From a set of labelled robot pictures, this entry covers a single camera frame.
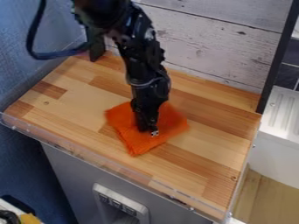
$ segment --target floor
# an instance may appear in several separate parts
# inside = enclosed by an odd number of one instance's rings
[[[247,169],[233,216],[246,224],[297,224],[298,207],[299,189]]]

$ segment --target white wall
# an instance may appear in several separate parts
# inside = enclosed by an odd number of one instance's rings
[[[299,39],[299,18],[297,19],[297,23],[293,31],[292,37],[295,39]]]
[[[292,0],[136,0],[154,21],[166,66],[260,92]]]

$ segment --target orange towel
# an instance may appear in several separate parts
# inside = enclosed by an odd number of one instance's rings
[[[166,142],[170,137],[188,129],[187,119],[178,113],[168,102],[159,109],[158,136],[137,129],[135,115],[129,102],[106,111],[108,123],[113,126],[132,156],[141,155],[153,147]]]

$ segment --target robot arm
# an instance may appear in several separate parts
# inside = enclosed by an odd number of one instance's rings
[[[106,34],[117,45],[132,88],[131,107],[137,127],[152,136],[158,135],[158,110],[168,100],[170,78],[161,65],[164,50],[156,40],[149,17],[130,0],[73,0],[73,3],[75,17],[81,24]]]

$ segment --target wooden board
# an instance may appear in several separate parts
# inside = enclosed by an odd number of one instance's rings
[[[154,22],[168,67],[253,92],[262,90],[281,34],[142,7]]]
[[[261,177],[249,223],[297,224],[299,189]]]
[[[254,201],[259,189],[261,175],[249,170],[245,177],[244,185],[240,191],[238,201],[233,210],[233,217],[239,221],[249,223],[251,212],[254,208]]]
[[[291,0],[136,0],[146,5],[282,32]]]
[[[103,115],[130,98],[123,73],[121,59],[109,52],[95,64],[69,58],[5,113],[39,127],[31,134],[56,147],[223,220],[260,122],[259,96],[170,70],[170,102],[191,129],[131,157]]]

